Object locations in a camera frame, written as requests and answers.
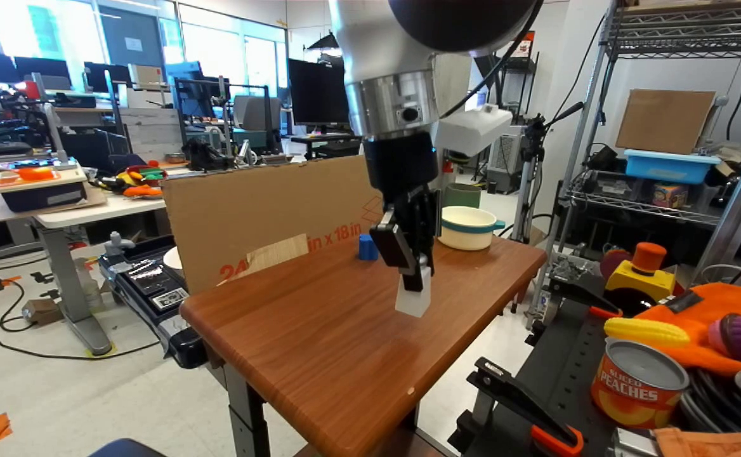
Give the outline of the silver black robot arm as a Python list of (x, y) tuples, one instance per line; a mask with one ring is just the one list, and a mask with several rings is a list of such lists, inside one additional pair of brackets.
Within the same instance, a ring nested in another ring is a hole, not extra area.
[(541, 0), (328, 0), (343, 50), (349, 124), (363, 138), (383, 219), (370, 236), (404, 276), (432, 266), (438, 119), (433, 57), (500, 48), (521, 39)]

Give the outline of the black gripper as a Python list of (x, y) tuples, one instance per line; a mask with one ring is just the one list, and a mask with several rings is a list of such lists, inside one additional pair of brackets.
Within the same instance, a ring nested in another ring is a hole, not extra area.
[(389, 266), (411, 271), (433, 266), (438, 196), (435, 153), (427, 133), (366, 139), (370, 185), (383, 196), (383, 215), (370, 240)]

